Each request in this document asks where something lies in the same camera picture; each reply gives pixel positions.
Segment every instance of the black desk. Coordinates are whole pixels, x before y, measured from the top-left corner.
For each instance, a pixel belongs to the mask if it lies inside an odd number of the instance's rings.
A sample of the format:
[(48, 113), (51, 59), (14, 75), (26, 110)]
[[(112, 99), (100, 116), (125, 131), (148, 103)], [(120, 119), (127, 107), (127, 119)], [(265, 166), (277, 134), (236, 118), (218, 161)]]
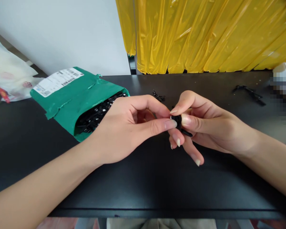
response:
[[(131, 95), (165, 95), (175, 105), (193, 90), (247, 124), (286, 143), (284, 114), (270, 96), (271, 72), (106, 76)], [(261, 107), (236, 85), (256, 88)], [(77, 144), (33, 100), (0, 104), (0, 191)], [(153, 137), (129, 157), (89, 175), (52, 213), (64, 217), (273, 218), (286, 217), (286, 197), (233, 156), (198, 146), (197, 167), (183, 148), (170, 149), (168, 133)]]

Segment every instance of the hand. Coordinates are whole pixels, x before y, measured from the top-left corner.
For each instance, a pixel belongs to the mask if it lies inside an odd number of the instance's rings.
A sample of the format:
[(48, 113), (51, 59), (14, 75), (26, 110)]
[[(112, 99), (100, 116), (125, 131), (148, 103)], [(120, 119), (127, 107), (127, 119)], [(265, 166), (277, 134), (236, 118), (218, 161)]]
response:
[(118, 162), (148, 138), (175, 128), (169, 117), (167, 107), (151, 95), (118, 98), (83, 143), (97, 153), (99, 165)]
[(198, 166), (204, 163), (204, 159), (193, 142), (223, 153), (241, 155), (248, 153), (258, 139), (255, 129), (192, 91), (181, 94), (171, 114), (181, 115), (183, 128), (193, 134), (190, 138), (177, 129), (170, 130), (172, 149), (183, 145)]

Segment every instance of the black plastic part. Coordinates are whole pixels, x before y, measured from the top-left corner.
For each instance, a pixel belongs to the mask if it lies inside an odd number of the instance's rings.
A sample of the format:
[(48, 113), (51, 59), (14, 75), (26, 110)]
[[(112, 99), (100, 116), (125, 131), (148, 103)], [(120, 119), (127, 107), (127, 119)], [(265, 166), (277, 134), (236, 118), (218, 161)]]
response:
[(78, 134), (85, 132), (91, 133), (93, 132), (102, 119), (104, 118), (105, 114), (111, 108), (113, 102), (118, 97), (127, 97), (126, 93), (118, 92), (111, 96), (110, 98), (106, 99), (104, 102), (92, 107), (90, 110), (83, 113), (77, 120), (75, 126), (79, 128)]
[(158, 95), (155, 90), (153, 90), (153, 96), (160, 102), (164, 102), (165, 101), (165, 96)]
[(260, 100), (260, 99), (263, 98), (263, 97), (262, 97), (261, 95), (258, 95), (258, 94), (255, 93), (256, 90), (250, 89), (249, 87), (247, 87), (247, 86), (245, 86), (245, 85), (243, 85), (243, 86), (237, 85), (237, 86), (233, 89), (232, 93), (236, 92), (236, 91), (239, 90), (239, 89), (245, 89), (245, 90), (249, 93), (250, 97), (251, 97), (255, 102), (257, 102), (259, 105), (261, 105), (261, 106), (265, 106), (265, 105), (266, 105), (265, 102), (263, 102), (262, 100)]
[(177, 116), (171, 116), (171, 119), (175, 120), (177, 122), (177, 129), (180, 130), (181, 133), (189, 136), (189, 137), (193, 137), (193, 135), (190, 132), (187, 132), (185, 129), (181, 128), (181, 121), (182, 121), (182, 117), (181, 115), (177, 115)]

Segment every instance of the green plastic mailer bag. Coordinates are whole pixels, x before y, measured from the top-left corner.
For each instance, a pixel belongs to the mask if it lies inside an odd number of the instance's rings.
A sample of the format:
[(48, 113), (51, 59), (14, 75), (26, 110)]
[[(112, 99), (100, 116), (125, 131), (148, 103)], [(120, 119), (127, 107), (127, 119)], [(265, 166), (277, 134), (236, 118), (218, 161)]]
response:
[(91, 133), (78, 133), (75, 123), (79, 116), (118, 92), (129, 92), (79, 67), (58, 71), (42, 80), (31, 90), (32, 98), (79, 142)]

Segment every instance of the yellow plastic sheet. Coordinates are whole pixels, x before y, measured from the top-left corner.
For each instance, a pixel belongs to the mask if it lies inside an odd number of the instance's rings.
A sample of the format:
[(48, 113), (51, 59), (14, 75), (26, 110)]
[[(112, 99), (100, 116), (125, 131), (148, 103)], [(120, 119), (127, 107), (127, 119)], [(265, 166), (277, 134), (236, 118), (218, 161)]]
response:
[(133, 0), (116, 0), (116, 4), (126, 52), (134, 56), (136, 54), (136, 28)]
[(116, 1), (121, 24), (131, 18), (122, 20), (122, 12), (135, 20), (123, 37), (127, 50), (136, 36), (143, 73), (250, 71), (286, 62), (286, 0), (133, 0), (135, 15), (128, 0)]

